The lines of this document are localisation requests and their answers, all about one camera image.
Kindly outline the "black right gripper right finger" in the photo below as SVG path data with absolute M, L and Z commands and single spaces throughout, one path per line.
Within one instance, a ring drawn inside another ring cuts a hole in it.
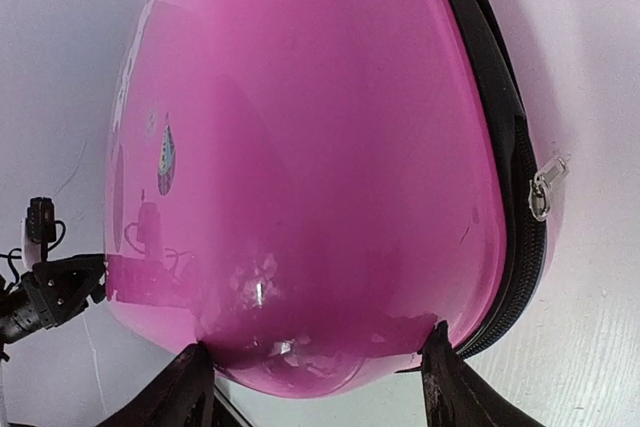
M 542 427 L 501 396 L 459 355 L 439 322 L 422 350 L 421 383 L 430 427 Z

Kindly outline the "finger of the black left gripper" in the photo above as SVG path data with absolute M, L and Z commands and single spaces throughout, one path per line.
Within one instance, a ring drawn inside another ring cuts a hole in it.
M 40 262 L 29 272 L 29 298 L 42 327 L 59 327 L 106 297 L 106 259 L 103 254 L 80 254 Z

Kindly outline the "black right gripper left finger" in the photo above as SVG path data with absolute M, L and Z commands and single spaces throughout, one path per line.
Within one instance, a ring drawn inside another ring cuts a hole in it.
M 191 344 L 99 427 L 211 426 L 215 372 L 207 348 Z

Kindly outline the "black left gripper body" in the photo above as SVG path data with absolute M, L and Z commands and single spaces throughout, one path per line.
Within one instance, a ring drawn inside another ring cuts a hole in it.
M 1 294 L 1 343 L 13 344 L 50 324 L 50 309 L 32 272 Z

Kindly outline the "pink hard-shell kids suitcase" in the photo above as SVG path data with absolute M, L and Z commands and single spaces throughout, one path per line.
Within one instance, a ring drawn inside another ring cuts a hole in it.
M 106 155 L 108 306 L 318 398 L 518 321 L 551 196 L 489 0 L 146 0 Z

